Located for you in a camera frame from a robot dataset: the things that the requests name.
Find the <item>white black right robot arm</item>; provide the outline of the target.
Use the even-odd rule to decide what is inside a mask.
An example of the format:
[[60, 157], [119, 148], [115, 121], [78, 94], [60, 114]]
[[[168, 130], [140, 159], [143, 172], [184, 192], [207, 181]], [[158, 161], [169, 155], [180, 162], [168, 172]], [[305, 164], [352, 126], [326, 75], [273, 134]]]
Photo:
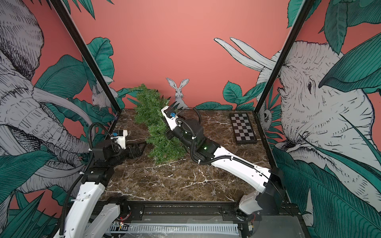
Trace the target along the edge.
[[161, 109], [167, 125], [168, 139], [177, 138], [189, 150], [191, 159], [199, 165], [212, 165], [242, 179], [255, 191], [244, 195], [236, 207], [241, 218], [263, 211], [278, 214], [285, 197], [284, 174], [273, 169], [254, 165], [231, 153], [215, 141], [204, 136], [201, 120], [185, 120], [172, 106]]

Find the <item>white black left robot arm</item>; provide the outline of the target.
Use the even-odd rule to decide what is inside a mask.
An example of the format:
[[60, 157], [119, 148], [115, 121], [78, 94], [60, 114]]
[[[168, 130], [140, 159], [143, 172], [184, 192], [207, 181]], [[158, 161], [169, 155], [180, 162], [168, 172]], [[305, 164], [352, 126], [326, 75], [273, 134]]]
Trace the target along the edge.
[[105, 130], [101, 123], [92, 123], [88, 128], [87, 141], [90, 157], [84, 172], [70, 187], [68, 194], [78, 186], [79, 191], [74, 199], [66, 196], [63, 210], [53, 238], [101, 238], [114, 221], [123, 224], [131, 213], [131, 208], [123, 199], [111, 199], [103, 205], [96, 218], [90, 218], [113, 176], [117, 165], [126, 159], [135, 159], [143, 155], [147, 142], [127, 143], [127, 130], [106, 132], [109, 139], [93, 145], [93, 128], [98, 126]]

